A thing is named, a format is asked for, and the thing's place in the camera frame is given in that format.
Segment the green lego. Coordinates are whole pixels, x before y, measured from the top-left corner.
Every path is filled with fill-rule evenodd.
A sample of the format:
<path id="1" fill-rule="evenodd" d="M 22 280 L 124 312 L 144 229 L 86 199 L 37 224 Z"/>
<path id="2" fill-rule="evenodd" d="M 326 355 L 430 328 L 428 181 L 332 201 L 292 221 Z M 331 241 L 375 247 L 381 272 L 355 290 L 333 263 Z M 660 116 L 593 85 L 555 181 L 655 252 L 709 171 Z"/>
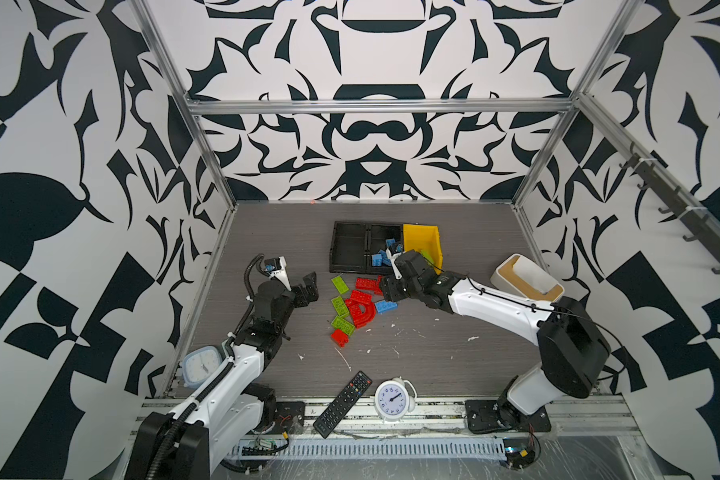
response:
<path id="1" fill-rule="evenodd" d="M 433 258 L 431 257 L 431 255 L 429 254 L 428 251 L 426 251 L 426 250 L 421 250 L 421 251 L 420 251 L 420 254 L 422 255 L 422 257 L 423 257 L 430 265 L 434 265 L 434 264 L 435 264 Z"/>

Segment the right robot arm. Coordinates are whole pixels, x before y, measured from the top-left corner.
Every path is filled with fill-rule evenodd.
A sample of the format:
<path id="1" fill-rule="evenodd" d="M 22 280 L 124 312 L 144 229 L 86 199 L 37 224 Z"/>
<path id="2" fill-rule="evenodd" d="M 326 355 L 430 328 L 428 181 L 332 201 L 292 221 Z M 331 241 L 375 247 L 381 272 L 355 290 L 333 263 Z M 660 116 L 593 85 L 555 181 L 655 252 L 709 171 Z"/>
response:
<path id="1" fill-rule="evenodd" d="M 572 298 L 532 300 L 446 271 L 421 253 L 394 254 L 393 274 L 381 281 L 384 299 L 415 299 L 430 309 L 471 317 L 515 334 L 538 349 L 539 363 L 515 377 L 492 410 L 501 429 L 517 429 L 547 404 L 586 399 L 611 355 L 605 328 Z"/>

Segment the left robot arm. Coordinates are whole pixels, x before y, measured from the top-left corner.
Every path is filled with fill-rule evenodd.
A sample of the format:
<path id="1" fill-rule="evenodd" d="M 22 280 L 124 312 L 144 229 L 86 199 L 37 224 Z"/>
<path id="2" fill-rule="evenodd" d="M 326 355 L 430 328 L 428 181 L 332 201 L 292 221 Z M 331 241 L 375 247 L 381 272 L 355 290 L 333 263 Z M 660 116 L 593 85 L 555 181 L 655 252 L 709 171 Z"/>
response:
<path id="1" fill-rule="evenodd" d="M 219 366 L 168 413 L 150 413 L 137 431 L 127 479 L 209 479 L 239 441 L 251 431 L 273 426 L 276 397 L 255 380 L 287 338 L 296 308 L 319 299 L 317 274 L 290 288 L 274 276 L 251 289 L 240 323 L 221 347 Z"/>

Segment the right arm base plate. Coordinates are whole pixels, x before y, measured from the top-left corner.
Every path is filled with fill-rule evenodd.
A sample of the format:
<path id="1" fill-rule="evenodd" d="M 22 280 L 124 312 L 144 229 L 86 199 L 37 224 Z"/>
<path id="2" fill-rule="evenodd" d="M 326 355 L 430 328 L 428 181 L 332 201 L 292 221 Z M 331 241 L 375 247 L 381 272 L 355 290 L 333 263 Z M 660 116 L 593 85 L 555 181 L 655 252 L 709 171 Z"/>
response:
<path id="1" fill-rule="evenodd" d="M 471 399 L 464 403 L 467 429 L 473 434 L 501 432 L 549 433 L 550 417 L 545 407 L 533 415 L 521 413 L 508 401 Z"/>

